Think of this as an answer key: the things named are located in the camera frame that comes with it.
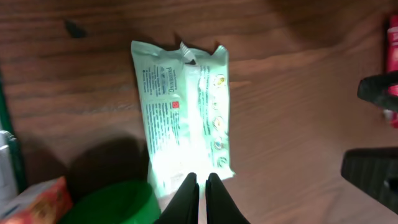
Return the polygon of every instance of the red square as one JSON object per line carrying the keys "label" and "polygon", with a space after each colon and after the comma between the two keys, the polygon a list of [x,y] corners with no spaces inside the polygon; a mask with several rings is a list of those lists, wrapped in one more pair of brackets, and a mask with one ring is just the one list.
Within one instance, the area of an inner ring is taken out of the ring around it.
{"label": "red square", "polygon": [[179,103],[178,101],[174,101],[174,102],[172,103],[172,108],[173,108],[173,109],[178,109],[178,108],[180,108],[180,103]]}

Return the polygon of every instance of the green object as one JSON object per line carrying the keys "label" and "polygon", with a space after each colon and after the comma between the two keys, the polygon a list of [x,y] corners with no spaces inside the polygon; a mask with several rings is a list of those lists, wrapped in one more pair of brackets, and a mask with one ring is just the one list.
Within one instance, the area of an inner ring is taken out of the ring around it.
{"label": "green object", "polygon": [[160,208],[152,187],[127,181],[111,185],[81,199],[60,224],[153,224]]}
{"label": "green object", "polygon": [[131,43],[151,161],[148,181],[158,197],[176,191],[194,172],[204,186],[210,173],[234,175],[229,166],[228,51],[166,51]]}
{"label": "green object", "polygon": [[25,177],[24,161],[19,148],[18,140],[15,138],[14,129],[8,114],[6,97],[2,87],[2,80],[0,80],[0,130],[4,137],[6,144],[9,146],[9,153],[12,162],[12,169],[17,184],[19,193],[27,188],[27,181]]}

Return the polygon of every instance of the wooden surface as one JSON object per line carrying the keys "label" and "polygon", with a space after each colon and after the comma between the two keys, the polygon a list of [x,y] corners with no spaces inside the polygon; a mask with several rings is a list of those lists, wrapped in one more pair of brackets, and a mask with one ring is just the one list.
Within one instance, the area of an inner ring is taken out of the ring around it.
{"label": "wooden surface", "polygon": [[[356,98],[358,81],[382,72],[382,23],[393,8],[388,0],[1,0],[0,67],[29,182],[66,173],[99,142],[142,146],[131,40],[176,49],[182,39],[209,51],[221,43],[230,52],[236,172],[225,185],[247,219],[397,223],[340,177],[345,150],[398,145],[380,110]],[[64,19],[87,37],[72,39]],[[134,153],[117,153],[97,157],[133,163]],[[84,165],[78,173],[92,177]]]}

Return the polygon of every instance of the wood grain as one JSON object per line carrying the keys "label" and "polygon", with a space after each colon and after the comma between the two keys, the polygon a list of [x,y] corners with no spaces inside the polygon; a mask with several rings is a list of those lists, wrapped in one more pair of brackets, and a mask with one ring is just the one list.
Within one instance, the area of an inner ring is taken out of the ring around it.
{"label": "wood grain", "polygon": [[[1,0],[0,68],[29,182],[64,174],[98,142],[144,139],[129,44],[182,39],[230,52],[236,176],[225,185],[251,223],[396,223],[340,177],[345,150],[398,145],[380,110],[356,98],[358,81],[382,72],[382,24],[396,5]],[[71,38],[64,19],[87,37]]]}

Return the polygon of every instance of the green lid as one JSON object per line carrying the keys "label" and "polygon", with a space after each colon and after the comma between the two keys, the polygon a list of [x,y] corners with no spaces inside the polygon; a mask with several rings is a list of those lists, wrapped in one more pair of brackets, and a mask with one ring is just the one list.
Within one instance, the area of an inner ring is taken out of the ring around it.
{"label": "green lid", "polygon": [[84,197],[59,223],[153,224],[159,216],[152,187],[145,182],[128,181]]}

